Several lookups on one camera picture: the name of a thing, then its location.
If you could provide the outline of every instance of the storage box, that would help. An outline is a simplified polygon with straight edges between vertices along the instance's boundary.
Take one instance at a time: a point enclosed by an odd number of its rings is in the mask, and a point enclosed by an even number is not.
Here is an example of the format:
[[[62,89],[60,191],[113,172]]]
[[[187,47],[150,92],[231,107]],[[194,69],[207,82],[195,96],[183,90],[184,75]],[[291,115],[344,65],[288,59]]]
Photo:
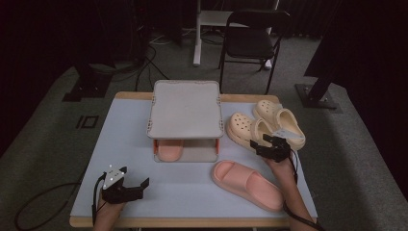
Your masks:
[[[223,133],[218,82],[156,82],[147,124],[154,154],[159,140],[184,140],[177,162],[215,162]]]

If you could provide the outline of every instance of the chair seat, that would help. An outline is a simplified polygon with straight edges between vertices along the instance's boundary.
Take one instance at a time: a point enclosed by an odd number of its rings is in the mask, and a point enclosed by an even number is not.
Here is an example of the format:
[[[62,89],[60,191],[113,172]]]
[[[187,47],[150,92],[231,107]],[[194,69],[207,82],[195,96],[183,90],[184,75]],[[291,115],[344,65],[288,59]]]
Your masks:
[[[228,28],[226,52],[231,57],[249,59],[270,59],[273,57],[273,43],[265,30],[250,28]]]

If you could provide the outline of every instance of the gray plastic lid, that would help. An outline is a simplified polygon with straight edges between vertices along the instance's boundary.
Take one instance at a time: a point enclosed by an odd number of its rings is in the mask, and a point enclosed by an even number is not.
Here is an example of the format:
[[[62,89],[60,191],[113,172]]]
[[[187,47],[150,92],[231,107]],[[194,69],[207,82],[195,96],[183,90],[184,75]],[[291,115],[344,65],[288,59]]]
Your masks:
[[[153,139],[217,139],[224,132],[218,82],[161,80],[147,125]]]

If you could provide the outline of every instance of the metal base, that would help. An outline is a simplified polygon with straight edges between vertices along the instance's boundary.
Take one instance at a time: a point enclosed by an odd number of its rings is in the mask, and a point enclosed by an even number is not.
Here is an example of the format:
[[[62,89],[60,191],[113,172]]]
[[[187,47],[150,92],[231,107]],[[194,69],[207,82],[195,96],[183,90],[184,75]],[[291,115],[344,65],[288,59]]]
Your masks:
[[[70,93],[66,93],[63,102],[79,102],[82,98],[103,98],[108,90],[113,75],[94,73],[94,84],[86,83],[81,77]]]
[[[302,101],[303,107],[305,108],[322,108],[329,109],[330,112],[341,114],[342,109],[338,103],[333,102],[329,92],[327,92],[319,101],[310,100],[309,92],[313,85],[296,84],[297,93],[299,94],[300,100]]]

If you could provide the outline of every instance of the white tabletop surface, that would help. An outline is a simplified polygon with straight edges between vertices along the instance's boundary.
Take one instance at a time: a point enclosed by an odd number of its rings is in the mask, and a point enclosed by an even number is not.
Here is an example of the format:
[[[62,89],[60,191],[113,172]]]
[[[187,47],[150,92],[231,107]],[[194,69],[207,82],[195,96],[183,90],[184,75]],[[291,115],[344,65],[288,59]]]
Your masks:
[[[241,112],[252,116],[253,103],[221,103],[224,123]],[[93,187],[109,169],[127,167],[124,186],[136,187],[147,177],[150,186],[144,198],[129,202],[122,218],[281,218],[286,215],[267,212],[251,202],[218,187],[211,178],[215,163],[157,163],[152,140],[146,135],[150,100],[114,99],[89,166],[73,205],[72,217],[91,217]],[[272,183],[275,179],[264,161],[225,135],[220,139],[218,161],[233,160],[257,169]],[[312,217],[317,211],[306,185],[301,164],[298,187]]]

